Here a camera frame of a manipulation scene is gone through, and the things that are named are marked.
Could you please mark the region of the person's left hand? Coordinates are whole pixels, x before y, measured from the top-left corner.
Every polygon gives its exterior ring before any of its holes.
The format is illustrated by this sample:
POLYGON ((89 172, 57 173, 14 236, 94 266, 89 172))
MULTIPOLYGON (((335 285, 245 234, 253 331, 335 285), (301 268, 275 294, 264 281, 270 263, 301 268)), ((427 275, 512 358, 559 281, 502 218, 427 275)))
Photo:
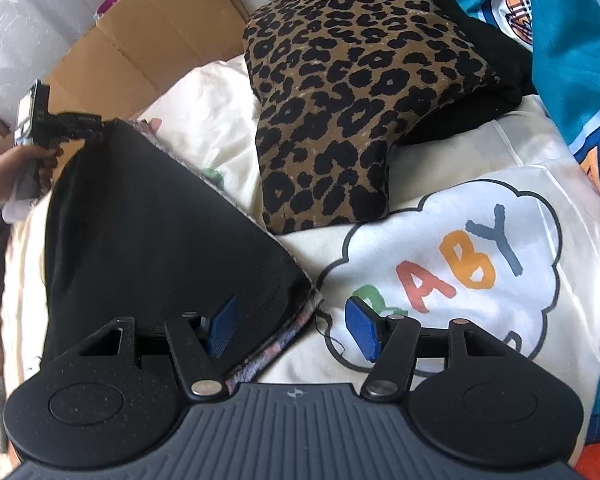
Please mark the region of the person's left hand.
POLYGON ((53 170, 58 166, 58 158, 64 154, 61 148, 46 150, 36 145, 16 145, 0 155, 0 203, 6 202, 12 194, 15 180, 25 166, 33 162, 38 170, 38 180, 43 188, 49 188, 53 170))

